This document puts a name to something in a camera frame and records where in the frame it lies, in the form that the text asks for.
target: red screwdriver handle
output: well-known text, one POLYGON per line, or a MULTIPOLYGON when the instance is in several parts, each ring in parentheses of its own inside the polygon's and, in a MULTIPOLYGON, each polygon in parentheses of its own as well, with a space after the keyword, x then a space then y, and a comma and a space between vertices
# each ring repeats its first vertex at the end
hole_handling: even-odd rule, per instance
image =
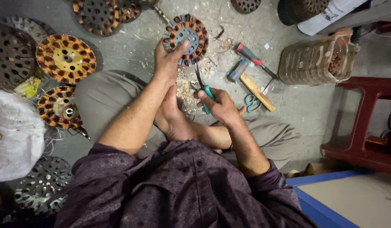
POLYGON ((262 60, 253 54, 251 50, 249 50, 243 43, 237 45, 236 50, 247 59, 252 61, 256 66, 259 66, 262 63, 262 60))

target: purple shirt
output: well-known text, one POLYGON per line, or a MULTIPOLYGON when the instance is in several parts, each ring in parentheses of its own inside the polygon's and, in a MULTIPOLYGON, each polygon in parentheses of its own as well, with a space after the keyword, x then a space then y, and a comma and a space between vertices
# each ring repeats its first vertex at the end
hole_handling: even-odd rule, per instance
POLYGON ((72 168, 55 227, 315 227, 270 164, 245 178, 193 140, 144 160, 95 144, 72 168))

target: blue wooden frame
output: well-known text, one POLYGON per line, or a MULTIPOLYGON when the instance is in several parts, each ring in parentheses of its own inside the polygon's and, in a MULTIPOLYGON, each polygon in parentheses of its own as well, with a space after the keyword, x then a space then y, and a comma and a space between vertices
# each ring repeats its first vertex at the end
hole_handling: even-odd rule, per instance
POLYGON ((297 188, 300 185, 308 185, 323 181, 342 179, 350 176, 371 174, 373 171, 368 169, 348 170, 313 176, 303 176, 287 179, 287 184, 292 186, 298 195, 300 205, 305 214, 307 214, 321 228, 359 228, 358 226, 345 219, 340 214, 334 212, 327 206, 320 203, 310 195, 297 188))

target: foot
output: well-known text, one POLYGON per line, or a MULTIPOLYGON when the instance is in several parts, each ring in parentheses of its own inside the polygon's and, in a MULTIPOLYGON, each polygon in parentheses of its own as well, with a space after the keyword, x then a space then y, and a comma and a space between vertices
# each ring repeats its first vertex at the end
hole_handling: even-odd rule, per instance
POLYGON ((177 86, 173 85, 160 105, 154 122, 166 134, 169 141, 197 140, 197 133, 191 126, 192 121, 178 109, 176 93, 177 86))

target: gray floor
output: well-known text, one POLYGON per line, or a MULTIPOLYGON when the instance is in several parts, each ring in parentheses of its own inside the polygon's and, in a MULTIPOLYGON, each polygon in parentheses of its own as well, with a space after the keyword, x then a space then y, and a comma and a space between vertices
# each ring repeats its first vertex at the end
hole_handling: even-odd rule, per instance
MULTIPOLYGON (((296 42, 314 39, 298 31, 296 26, 287 27, 280 23, 277 15, 278 0, 263 0, 257 11, 242 15, 234 10, 230 1, 223 0, 161 0, 159 7, 173 18, 176 15, 191 13, 200 19, 206 26, 210 37, 209 51, 201 61, 206 74, 206 83, 212 87, 227 90, 235 104, 242 106, 244 97, 249 91, 241 84, 231 84, 225 78, 228 71, 240 57, 233 51, 224 51, 221 46, 228 45, 228 39, 234 43, 243 42, 255 54, 263 58, 263 63, 273 71, 277 71, 282 50, 296 42), (219 24, 225 27, 225 33, 219 40, 214 40, 220 31, 219 24)), ((164 24, 156 13, 144 10, 142 15, 132 23, 124 24, 117 34, 110 37, 98 37, 87 33, 77 23, 72 11, 71 3, 67 1, 39 0, 39 1, 0 1, 0 16, 18 15, 21 17, 38 19, 49 24, 57 33, 69 34, 88 41, 94 50, 98 61, 97 70, 121 70, 132 73, 144 81, 152 76, 154 57, 153 49, 162 37, 164 24)), ((368 41, 365 46, 372 47, 368 41)), ((369 62, 387 58, 383 65, 383 75, 389 76, 391 67, 391 46, 385 47, 382 58, 368 58, 368 51, 359 53, 355 64, 354 75, 376 74, 376 67, 369 62)), ((369 52, 380 51, 380 47, 369 52)), ((179 80, 186 90, 188 81, 195 80, 195 74, 190 68, 180 71, 179 80)), ((259 67, 250 68, 246 72, 259 87, 268 84, 270 76, 259 67)), ((274 112, 261 108, 254 114, 267 115, 283 122, 294 125, 302 134, 304 150, 295 155, 282 172, 291 169, 303 169, 310 161, 317 161, 320 154, 320 144, 328 140, 333 129, 337 110, 343 104, 350 108, 348 113, 354 117, 358 95, 353 93, 347 99, 346 92, 335 90, 334 84, 319 86, 287 86, 276 82, 269 91, 269 97, 276 105, 274 112)), ((201 111, 194 110, 194 101, 184 98, 185 108, 189 114, 195 116, 195 121, 204 124, 212 123, 211 117, 206 117, 201 111)), ((71 136, 66 132, 66 138, 58 141, 53 155, 66 159, 73 164, 77 159, 86 155, 92 143, 80 135, 71 136)))

